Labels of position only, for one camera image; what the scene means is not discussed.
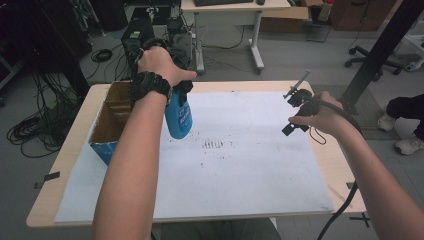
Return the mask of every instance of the floor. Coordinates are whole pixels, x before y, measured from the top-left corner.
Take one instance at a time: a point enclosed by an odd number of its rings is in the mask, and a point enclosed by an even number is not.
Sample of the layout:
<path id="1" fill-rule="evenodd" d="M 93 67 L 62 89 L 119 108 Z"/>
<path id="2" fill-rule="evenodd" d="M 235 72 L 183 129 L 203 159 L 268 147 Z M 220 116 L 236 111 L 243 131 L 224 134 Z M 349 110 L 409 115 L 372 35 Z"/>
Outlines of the floor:
<path id="1" fill-rule="evenodd" d="M 420 29 L 417 34 L 424 29 L 422 25 L 420 23 L 416 28 Z M 203 27 L 201 30 L 204 44 L 231 46 L 240 40 L 242 27 Z M 265 69 L 258 75 L 247 47 L 252 28 L 245 27 L 244 31 L 245 37 L 239 47 L 231 50 L 204 49 L 206 73 L 198 76 L 195 81 L 295 80 L 309 69 L 312 73 L 307 81 L 311 84 L 348 85 L 359 69 L 359 64 L 344 67 L 344 62 L 350 57 L 348 48 L 360 45 L 371 49 L 381 33 L 381 30 L 372 33 L 332 30 L 324 43 L 306 41 L 307 27 L 295 34 L 261 33 L 258 47 Z M 92 34 L 92 37 L 93 50 L 111 49 L 120 44 L 119 38 L 112 33 L 106 36 Z M 119 48 L 115 49 L 114 54 L 118 52 Z M 114 55 L 108 63 L 101 64 L 96 74 L 88 80 L 90 84 L 110 83 L 115 71 L 122 71 L 123 61 L 116 69 L 118 60 L 113 61 L 115 56 L 119 55 Z M 401 46 L 392 58 L 408 64 L 417 55 L 408 47 Z M 80 65 L 85 76 L 92 74 L 96 67 L 90 54 L 80 60 Z M 423 81 L 423 69 L 402 71 L 395 76 L 390 69 L 385 68 L 382 78 L 378 82 L 372 82 L 368 89 L 384 108 L 394 97 L 422 94 Z M 13 125 L 36 111 L 35 94 L 36 87 L 30 71 L 24 69 L 8 84 L 4 93 L 5 106 L 0 108 L 0 239 L 90 239 L 89 227 L 32 229 L 26 226 L 26 218 L 39 193 L 39 189 L 34 189 L 34 183 L 42 181 L 43 176 L 50 171 L 56 154 L 38 159 L 24 157 L 19 146 L 11 145 L 5 136 Z M 401 138 L 408 138 L 412 136 L 417 124 L 416 120 L 400 119 L 395 129 Z M 368 142 L 404 188 L 424 208 L 424 151 L 402 156 L 394 151 L 392 140 Z M 36 152 L 42 148 L 41 142 L 34 141 L 27 150 Z M 367 216 L 366 213 L 341 216 L 324 239 L 377 239 L 369 221 L 350 219 L 364 218 L 363 216 Z M 283 239 L 315 239 L 329 217 L 281 217 L 277 218 L 277 228 Z M 155 225 L 154 232 L 159 234 L 159 230 L 160 226 Z"/>

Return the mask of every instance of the white sneaker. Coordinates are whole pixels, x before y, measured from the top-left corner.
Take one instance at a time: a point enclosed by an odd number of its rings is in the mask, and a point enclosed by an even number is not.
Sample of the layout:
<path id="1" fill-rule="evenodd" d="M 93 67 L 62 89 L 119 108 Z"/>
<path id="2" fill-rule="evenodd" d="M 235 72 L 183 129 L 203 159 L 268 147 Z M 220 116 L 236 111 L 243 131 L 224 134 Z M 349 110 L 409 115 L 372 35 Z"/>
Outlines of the white sneaker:
<path id="1" fill-rule="evenodd" d="M 403 139 L 395 143 L 395 149 L 404 155 L 410 155 L 417 150 L 424 149 L 424 141 L 417 138 Z"/>
<path id="2" fill-rule="evenodd" d="M 388 132 L 393 129 L 393 127 L 395 126 L 395 122 L 395 118 L 392 118 L 387 115 L 387 113 L 384 113 L 384 115 L 378 119 L 377 126 L 379 129 Z"/>

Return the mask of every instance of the wristwatch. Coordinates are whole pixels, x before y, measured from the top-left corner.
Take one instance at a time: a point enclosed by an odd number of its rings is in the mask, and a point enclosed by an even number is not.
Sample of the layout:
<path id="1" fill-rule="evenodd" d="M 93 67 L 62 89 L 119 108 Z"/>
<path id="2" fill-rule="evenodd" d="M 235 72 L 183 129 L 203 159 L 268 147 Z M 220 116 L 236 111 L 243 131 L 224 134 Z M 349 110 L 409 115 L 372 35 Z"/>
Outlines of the wristwatch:
<path id="1" fill-rule="evenodd" d="M 171 101 L 172 87 L 166 79 L 153 72 L 141 72 L 135 75 L 128 89 L 131 110 L 134 108 L 135 102 L 142 99 L 150 91 L 165 95 L 167 99 L 166 105 Z"/>

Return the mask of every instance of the wire bundle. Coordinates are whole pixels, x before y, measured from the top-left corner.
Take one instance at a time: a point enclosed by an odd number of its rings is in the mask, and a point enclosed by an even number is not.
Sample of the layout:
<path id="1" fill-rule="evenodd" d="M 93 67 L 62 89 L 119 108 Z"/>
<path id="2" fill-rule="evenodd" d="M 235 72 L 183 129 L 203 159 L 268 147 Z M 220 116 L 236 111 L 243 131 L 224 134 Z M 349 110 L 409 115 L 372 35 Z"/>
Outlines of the wire bundle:
<path id="1" fill-rule="evenodd" d="M 33 78 L 38 88 L 38 111 L 13 126 L 7 132 L 7 139 L 14 145 L 20 145 L 24 156 L 40 158 L 60 150 L 75 120 L 79 104 L 76 99 L 68 97 L 66 91 L 71 91 L 74 95 L 75 92 L 63 87 L 59 76 L 56 80 L 51 74 L 37 73 L 33 74 Z M 47 90 L 53 92 L 56 106 L 49 106 L 45 96 Z M 46 153 L 36 155 L 24 150 L 24 145 L 35 139 L 43 142 Z"/>

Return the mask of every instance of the table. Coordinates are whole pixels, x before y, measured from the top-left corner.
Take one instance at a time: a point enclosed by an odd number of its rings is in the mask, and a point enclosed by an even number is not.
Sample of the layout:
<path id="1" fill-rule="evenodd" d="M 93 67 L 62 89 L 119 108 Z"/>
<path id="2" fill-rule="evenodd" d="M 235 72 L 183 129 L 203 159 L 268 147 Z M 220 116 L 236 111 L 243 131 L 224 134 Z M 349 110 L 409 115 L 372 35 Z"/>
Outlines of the table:
<path id="1" fill-rule="evenodd" d="M 288 91 L 296 81 L 249 81 L 249 82 L 194 82 L 193 92 L 219 92 L 219 91 Z M 60 177 L 45 182 L 34 206 L 27 218 L 30 227 L 59 227 L 59 226 L 81 226 L 87 224 L 69 223 L 57 224 L 54 222 L 56 213 L 62 201 L 65 186 L 71 173 L 72 167 L 78 158 L 84 140 L 104 96 L 109 89 L 109 84 L 92 86 L 80 112 L 60 150 L 50 173 L 60 171 Z M 307 82 L 303 82 L 300 88 L 311 90 Z M 325 136 L 327 144 L 322 146 L 310 139 L 313 152 L 316 155 L 318 166 L 327 184 L 333 207 L 337 210 L 345 201 L 349 193 L 346 183 L 353 182 L 354 177 L 346 162 L 346 159 L 337 143 L 329 135 Z M 345 212 L 364 212 L 360 192 L 357 192 L 352 203 Z"/>
<path id="2" fill-rule="evenodd" d="M 202 43 L 198 35 L 200 25 L 203 23 L 214 25 L 254 25 L 253 38 L 249 39 L 250 49 L 255 59 L 258 73 L 264 69 L 264 63 L 259 54 L 257 41 L 259 27 L 261 24 L 262 11 L 278 10 L 290 7 L 286 0 L 266 0 L 265 4 L 260 6 L 255 1 L 251 3 L 225 4 L 216 6 L 196 7 L 194 0 L 182 0 L 181 10 L 187 13 L 194 13 L 194 25 L 196 34 L 196 67 L 199 74 L 205 73 L 203 63 Z"/>

